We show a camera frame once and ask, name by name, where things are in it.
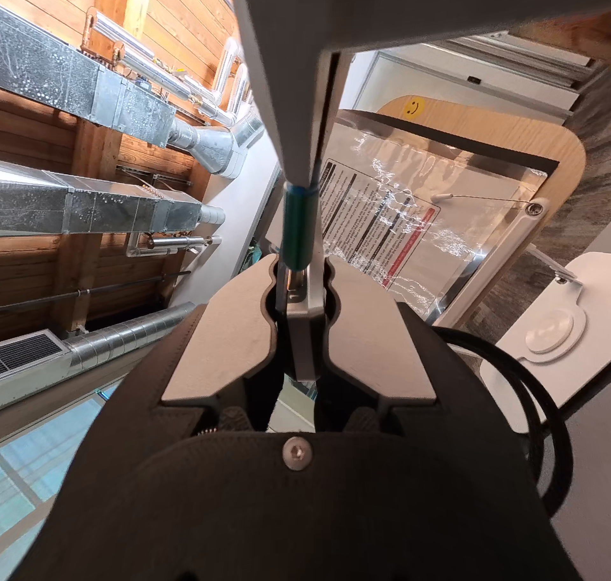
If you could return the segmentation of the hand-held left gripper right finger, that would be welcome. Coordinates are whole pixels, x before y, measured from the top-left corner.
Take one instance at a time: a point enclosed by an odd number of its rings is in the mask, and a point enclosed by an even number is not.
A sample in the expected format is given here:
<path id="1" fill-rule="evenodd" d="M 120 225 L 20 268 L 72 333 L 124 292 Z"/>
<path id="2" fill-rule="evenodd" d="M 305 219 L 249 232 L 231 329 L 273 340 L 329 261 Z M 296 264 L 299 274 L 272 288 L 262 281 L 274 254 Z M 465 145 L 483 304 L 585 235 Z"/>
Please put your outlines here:
<path id="1" fill-rule="evenodd" d="M 327 257 L 336 311 L 327 332 L 331 368 L 379 404 L 437 400 L 393 296 L 339 256 Z"/>

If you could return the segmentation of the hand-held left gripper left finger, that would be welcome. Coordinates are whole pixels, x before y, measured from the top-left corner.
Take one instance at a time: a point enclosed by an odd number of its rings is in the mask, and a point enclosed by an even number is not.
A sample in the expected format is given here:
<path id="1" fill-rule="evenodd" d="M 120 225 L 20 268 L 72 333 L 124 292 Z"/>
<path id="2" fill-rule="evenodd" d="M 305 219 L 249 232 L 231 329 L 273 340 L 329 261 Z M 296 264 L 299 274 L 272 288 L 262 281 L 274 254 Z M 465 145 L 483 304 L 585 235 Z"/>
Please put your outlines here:
<path id="1" fill-rule="evenodd" d="M 164 404 L 232 404 L 243 380 L 267 367 L 277 327 L 266 308 L 277 255 L 267 255 L 222 287 L 205 307 L 161 397 Z"/>

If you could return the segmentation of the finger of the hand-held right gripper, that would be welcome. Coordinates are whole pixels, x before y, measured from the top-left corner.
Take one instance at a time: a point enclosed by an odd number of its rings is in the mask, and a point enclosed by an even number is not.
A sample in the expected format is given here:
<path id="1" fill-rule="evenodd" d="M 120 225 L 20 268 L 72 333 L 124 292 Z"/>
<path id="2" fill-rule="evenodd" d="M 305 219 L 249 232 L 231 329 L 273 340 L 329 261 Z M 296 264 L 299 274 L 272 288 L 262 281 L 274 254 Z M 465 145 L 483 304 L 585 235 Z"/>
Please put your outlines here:
<path id="1" fill-rule="evenodd" d="M 286 179 L 309 188 L 331 111 L 332 0 L 233 0 L 254 98 Z"/>
<path id="2" fill-rule="evenodd" d="M 312 38 L 320 59 L 609 7 L 610 0 L 320 0 Z"/>

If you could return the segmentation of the black hdmi switch box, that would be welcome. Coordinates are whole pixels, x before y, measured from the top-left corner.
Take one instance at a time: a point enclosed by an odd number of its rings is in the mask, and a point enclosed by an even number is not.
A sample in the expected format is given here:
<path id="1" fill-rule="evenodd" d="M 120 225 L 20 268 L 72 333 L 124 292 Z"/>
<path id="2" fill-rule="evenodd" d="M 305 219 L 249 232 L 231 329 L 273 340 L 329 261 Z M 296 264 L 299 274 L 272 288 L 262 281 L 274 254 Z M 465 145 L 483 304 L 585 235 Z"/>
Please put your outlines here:
<path id="1" fill-rule="evenodd" d="M 276 311 L 279 342 L 287 373 L 299 382 L 315 382 L 321 373 L 326 326 L 325 259 L 314 254 L 307 269 L 277 268 Z"/>

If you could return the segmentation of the insulated silver pipes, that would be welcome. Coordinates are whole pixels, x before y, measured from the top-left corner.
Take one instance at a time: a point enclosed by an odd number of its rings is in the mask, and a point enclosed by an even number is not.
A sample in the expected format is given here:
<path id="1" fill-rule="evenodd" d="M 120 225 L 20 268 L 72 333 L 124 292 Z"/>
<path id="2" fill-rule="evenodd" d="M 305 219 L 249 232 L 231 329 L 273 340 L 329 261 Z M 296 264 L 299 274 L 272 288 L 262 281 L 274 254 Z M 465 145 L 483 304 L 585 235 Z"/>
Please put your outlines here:
<path id="1" fill-rule="evenodd" d="M 249 71 L 242 61 L 241 45 L 229 37 L 224 45 L 211 88 L 189 76 L 184 70 L 174 70 L 115 21 L 90 7 L 82 33 L 81 50 L 90 54 L 93 32 L 113 43 L 111 66 L 117 65 L 160 87 L 180 100 L 194 104 L 197 111 L 225 127 L 239 121 L 242 104 L 250 95 Z"/>

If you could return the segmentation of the black ceiling pipe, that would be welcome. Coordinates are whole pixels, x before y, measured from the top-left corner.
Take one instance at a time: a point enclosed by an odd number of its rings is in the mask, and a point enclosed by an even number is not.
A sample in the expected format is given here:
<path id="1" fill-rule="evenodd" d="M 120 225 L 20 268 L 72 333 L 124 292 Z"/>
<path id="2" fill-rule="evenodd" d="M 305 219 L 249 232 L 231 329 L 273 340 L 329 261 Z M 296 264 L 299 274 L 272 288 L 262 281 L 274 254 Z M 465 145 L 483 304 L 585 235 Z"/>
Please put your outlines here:
<path id="1" fill-rule="evenodd" d="M 172 273 L 162 273 L 158 276 L 148 277 L 148 278 L 140 279 L 140 280 L 134 280 L 131 282 L 123 282 L 123 283 L 117 283 L 117 284 L 105 285 L 105 286 L 93 287 L 93 288 L 82 288 L 82 289 L 77 289 L 69 293 L 62 293 L 62 294 L 57 294 L 57 295 L 38 297 L 36 299 L 31 299 L 31 300 L 22 301 L 22 302 L 14 302 L 11 304 L 2 305 L 1 313 L 27 311 L 32 308 L 38 307 L 40 305 L 53 304 L 55 302 L 61 302 L 61 301 L 66 301 L 70 299 L 79 299 L 84 296 L 113 293 L 113 292 L 117 292 L 117 291 L 124 290 L 127 288 L 137 287 L 141 285 L 149 285 L 149 284 L 155 284 L 155 283 L 157 284 L 157 283 L 166 282 L 169 280 L 175 280 L 179 277 L 190 275 L 191 272 L 192 272 L 191 270 L 183 270 L 183 271 L 172 272 Z"/>

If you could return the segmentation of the wooden instruction board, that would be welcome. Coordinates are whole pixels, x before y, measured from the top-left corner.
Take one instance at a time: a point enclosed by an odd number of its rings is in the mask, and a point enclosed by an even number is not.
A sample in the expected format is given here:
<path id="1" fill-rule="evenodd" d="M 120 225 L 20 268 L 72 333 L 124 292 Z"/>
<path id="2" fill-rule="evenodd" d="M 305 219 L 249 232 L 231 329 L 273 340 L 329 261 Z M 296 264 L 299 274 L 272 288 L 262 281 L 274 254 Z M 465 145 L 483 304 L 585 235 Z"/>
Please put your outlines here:
<path id="1" fill-rule="evenodd" d="M 429 324 L 456 326 L 580 182 L 582 142 L 555 123 L 409 96 L 340 110 L 321 168 L 325 256 Z"/>

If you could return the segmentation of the white board stand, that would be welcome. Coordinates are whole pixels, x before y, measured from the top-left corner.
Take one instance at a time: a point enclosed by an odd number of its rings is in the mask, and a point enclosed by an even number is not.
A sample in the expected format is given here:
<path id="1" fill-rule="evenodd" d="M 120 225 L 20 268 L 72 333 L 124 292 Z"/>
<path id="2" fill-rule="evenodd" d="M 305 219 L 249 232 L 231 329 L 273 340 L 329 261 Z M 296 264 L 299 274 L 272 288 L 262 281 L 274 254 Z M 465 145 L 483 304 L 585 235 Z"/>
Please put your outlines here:
<path id="1" fill-rule="evenodd" d="M 561 409 L 610 364 L 610 254 L 576 257 L 497 342 Z"/>

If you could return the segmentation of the white air vent grille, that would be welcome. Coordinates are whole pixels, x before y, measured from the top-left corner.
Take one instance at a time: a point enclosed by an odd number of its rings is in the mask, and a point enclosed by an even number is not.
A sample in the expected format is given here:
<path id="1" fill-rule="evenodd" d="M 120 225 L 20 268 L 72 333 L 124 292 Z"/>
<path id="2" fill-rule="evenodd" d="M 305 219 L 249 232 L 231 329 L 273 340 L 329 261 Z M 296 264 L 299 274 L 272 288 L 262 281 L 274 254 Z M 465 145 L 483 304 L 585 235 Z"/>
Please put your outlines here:
<path id="1" fill-rule="evenodd" d="M 67 352 L 66 346 L 48 329 L 4 340 L 1 342 L 1 378 Z"/>

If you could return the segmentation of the framed glass window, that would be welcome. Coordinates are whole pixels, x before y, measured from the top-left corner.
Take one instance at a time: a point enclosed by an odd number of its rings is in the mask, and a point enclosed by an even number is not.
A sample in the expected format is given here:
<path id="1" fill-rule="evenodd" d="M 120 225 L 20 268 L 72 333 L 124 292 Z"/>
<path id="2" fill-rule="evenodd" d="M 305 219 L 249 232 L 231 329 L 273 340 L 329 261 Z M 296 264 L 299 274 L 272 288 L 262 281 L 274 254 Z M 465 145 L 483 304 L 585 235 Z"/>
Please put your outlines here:
<path id="1" fill-rule="evenodd" d="M 119 383 L 106 384 L 1 441 L 1 580 L 30 549 L 77 449 Z"/>

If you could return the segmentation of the round spiral air duct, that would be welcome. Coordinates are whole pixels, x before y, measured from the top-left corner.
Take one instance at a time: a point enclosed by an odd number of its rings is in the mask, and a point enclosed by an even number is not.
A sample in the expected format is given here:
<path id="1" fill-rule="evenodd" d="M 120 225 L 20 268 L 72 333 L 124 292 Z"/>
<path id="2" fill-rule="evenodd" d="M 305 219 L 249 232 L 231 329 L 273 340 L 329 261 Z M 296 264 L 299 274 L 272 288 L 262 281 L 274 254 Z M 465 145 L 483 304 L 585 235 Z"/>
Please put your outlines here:
<path id="1" fill-rule="evenodd" d="M 194 303 L 186 302 L 68 340 L 71 358 L 66 377 L 78 376 L 161 340 L 194 309 Z"/>

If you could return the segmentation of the long silver air duct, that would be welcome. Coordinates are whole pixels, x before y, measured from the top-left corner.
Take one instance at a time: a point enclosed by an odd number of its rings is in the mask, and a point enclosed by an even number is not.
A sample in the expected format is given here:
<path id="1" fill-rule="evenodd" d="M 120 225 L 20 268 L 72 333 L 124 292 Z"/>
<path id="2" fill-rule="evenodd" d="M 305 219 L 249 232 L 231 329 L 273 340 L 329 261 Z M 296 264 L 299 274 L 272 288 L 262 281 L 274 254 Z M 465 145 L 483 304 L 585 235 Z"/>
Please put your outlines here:
<path id="1" fill-rule="evenodd" d="M 159 190 L 1 162 L 1 236 L 174 233 L 221 225 L 225 212 Z"/>

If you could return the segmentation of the rectangular silver air duct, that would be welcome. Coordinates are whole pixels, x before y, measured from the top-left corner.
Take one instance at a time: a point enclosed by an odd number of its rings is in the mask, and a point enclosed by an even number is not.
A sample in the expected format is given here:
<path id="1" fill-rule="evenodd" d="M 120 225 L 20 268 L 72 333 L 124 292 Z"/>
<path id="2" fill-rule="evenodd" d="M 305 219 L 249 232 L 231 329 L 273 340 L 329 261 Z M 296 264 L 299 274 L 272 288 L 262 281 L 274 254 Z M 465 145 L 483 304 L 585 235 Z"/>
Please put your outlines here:
<path id="1" fill-rule="evenodd" d="M 194 127 L 160 96 L 1 7 L 1 89 L 159 148 L 190 153 L 209 173 L 234 179 L 264 133 L 250 108 L 233 127 Z"/>

